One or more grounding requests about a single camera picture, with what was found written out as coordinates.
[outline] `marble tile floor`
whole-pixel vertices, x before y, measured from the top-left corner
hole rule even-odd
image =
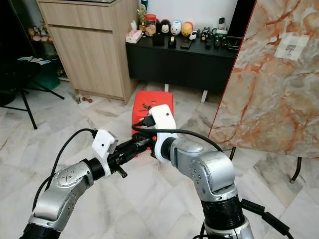
[[[140,83],[136,90],[163,90],[162,84]],[[134,96],[122,101],[92,97],[81,101],[66,82],[49,93],[27,96],[37,130],[28,114],[0,108],[0,238],[19,238],[31,213],[37,187],[47,177],[56,154],[76,130],[105,128],[120,141],[130,138]],[[208,135],[221,96],[171,86],[178,128]],[[23,107],[21,98],[11,103]],[[92,137],[81,133],[62,154],[58,168],[94,156]],[[291,227],[295,239],[318,238],[319,161],[303,159],[301,174],[289,183],[297,159],[238,148],[233,163],[240,198],[266,206]],[[144,152],[124,165],[128,177],[100,179],[78,201],[62,239],[191,239],[199,233],[203,213],[192,182],[170,164],[158,164]],[[284,238],[259,216],[244,212],[256,239]]]

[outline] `wooden cabinet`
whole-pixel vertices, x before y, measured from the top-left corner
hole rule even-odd
[[[37,2],[74,89],[127,102],[136,83],[129,77],[125,35],[138,1]]]

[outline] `white label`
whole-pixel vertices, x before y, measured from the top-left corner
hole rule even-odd
[[[293,36],[293,33],[285,33],[276,50],[275,56],[297,61],[304,47],[309,41],[309,36]]]

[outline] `red jar lid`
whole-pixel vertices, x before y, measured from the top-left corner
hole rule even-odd
[[[156,15],[155,14],[146,14],[145,19],[148,21],[156,21]]]

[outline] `jar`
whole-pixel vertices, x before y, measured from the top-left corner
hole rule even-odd
[[[146,36],[153,36],[156,33],[156,15],[146,14],[145,16],[145,34]]]

